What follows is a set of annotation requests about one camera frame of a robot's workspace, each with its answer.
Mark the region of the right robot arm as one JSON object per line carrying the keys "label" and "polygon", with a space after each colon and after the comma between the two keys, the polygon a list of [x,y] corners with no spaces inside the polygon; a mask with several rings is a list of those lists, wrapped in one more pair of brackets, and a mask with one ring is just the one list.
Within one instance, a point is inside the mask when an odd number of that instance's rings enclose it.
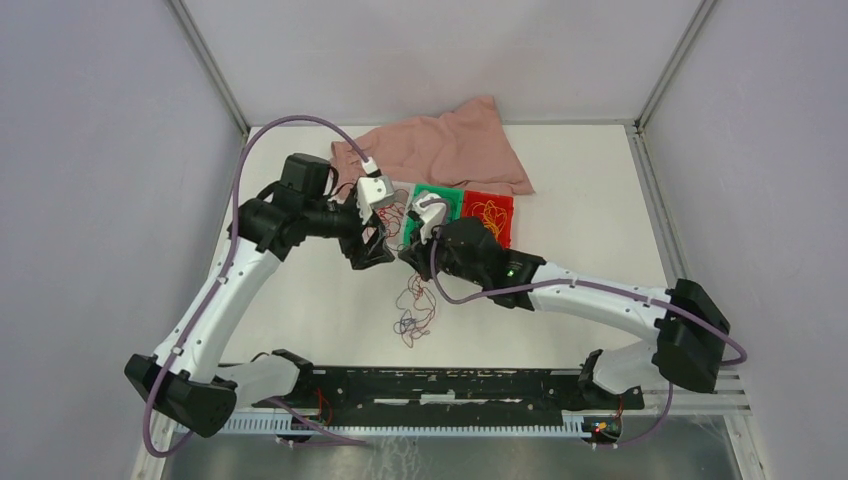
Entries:
{"label": "right robot arm", "polygon": [[636,337],[619,349],[600,349],[584,362],[580,400],[602,408],[631,387],[666,380],[695,393],[714,391],[730,323],[697,282],[680,278],[671,288],[627,285],[580,275],[541,256],[505,248],[481,221],[463,217],[415,233],[389,259],[409,265],[426,281],[446,274],[480,287],[508,309],[562,313]]}

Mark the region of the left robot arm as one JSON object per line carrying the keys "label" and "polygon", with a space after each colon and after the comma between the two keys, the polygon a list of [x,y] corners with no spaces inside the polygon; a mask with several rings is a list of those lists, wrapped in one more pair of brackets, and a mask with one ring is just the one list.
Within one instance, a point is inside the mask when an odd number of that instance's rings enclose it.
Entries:
{"label": "left robot arm", "polygon": [[294,407],[312,399],[315,382],[302,372],[303,360],[270,354],[235,366],[219,362],[258,291],[307,238],[337,240],[354,270],[393,261],[377,211],[394,189],[374,159],[362,166],[364,176],[338,203],[325,191],[335,171],[330,162],[292,154],[279,180],[238,207],[226,250],[183,318],[152,355],[134,354],[125,366],[147,415],[161,413],[209,438],[239,408],[269,397]]}

